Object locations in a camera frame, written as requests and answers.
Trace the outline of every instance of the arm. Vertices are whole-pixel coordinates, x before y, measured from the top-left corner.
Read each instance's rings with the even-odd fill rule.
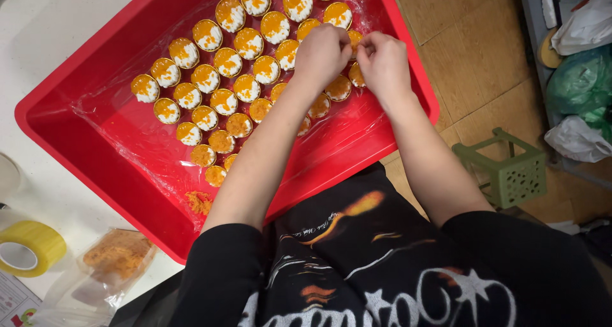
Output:
[[[391,121],[415,198],[437,227],[458,214],[494,211],[421,108],[406,57],[405,43],[378,32],[357,49],[363,78]]]
[[[241,149],[202,232],[227,223],[243,223],[261,230],[297,131],[310,105],[346,67],[352,53],[350,42],[344,29],[331,25],[314,28],[302,41],[293,78]],[[241,192],[239,199],[236,192]]]

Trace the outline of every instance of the white plastic bag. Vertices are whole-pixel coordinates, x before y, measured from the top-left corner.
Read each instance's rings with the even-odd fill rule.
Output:
[[[612,145],[590,128],[579,116],[568,116],[544,136],[561,155],[573,160],[595,163],[612,156]]]
[[[612,43],[612,0],[590,0],[551,41],[562,56]]]

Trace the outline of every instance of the packing tape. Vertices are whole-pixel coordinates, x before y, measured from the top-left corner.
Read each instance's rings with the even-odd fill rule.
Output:
[[[0,269],[13,276],[40,276],[65,254],[64,238],[42,223],[20,221],[0,232]]]

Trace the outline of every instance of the person's right hand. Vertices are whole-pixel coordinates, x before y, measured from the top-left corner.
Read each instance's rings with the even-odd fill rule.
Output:
[[[357,62],[365,84],[385,110],[398,98],[413,96],[406,43],[380,32],[366,35],[357,47]]]

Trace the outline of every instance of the white table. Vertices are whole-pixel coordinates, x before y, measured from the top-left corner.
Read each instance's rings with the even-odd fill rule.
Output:
[[[131,0],[0,0],[0,152],[20,166],[22,184],[0,211],[0,229],[19,219],[49,225],[67,256],[21,281],[44,299],[64,268],[108,228],[134,229],[17,126],[15,105]],[[160,252],[123,304],[183,269]]]

